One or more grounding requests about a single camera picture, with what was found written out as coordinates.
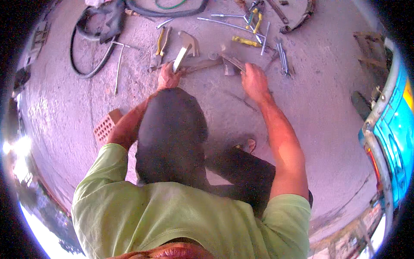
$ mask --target screwdriver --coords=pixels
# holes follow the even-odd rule
[[[235,41],[235,42],[238,42],[238,43],[243,43],[243,44],[246,44],[246,45],[250,45],[250,46],[253,46],[253,47],[256,47],[256,48],[262,47],[262,45],[260,43],[256,42],[256,41],[251,41],[249,39],[245,39],[245,38],[242,38],[242,37],[239,37],[239,36],[233,36],[231,38],[231,40]]]

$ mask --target hammer head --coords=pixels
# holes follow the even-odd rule
[[[179,31],[178,35],[183,39],[183,47],[191,45],[190,49],[188,50],[188,54],[191,54],[193,57],[200,56],[200,47],[196,38],[185,31]]]

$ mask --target forearm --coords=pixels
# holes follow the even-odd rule
[[[138,130],[147,110],[147,104],[153,96],[154,94],[122,116],[109,134],[107,143],[119,144],[129,150],[137,140]]]
[[[298,194],[308,199],[305,157],[291,124],[270,95],[259,107],[276,161],[270,198],[280,194]]]

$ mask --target hammer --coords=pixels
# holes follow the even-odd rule
[[[173,64],[173,73],[176,73],[180,68],[182,61],[187,56],[187,53],[190,52],[190,55],[193,57],[200,56],[200,47],[198,45],[198,40],[188,34],[185,31],[179,31],[178,35],[183,39],[183,47],[180,49],[178,56]]]

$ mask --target green cable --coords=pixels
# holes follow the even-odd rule
[[[186,1],[187,0],[182,0],[180,3],[178,3],[178,4],[174,5],[174,6],[164,7],[164,6],[160,6],[159,5],[158,0],[155,0],[155,5],[158,6],[159,8],[161,8],[161,9],[168,10],[168,9],[176,8],[176,7],[180,6],[180,5],[182,5],[183,3],[185,3]]]

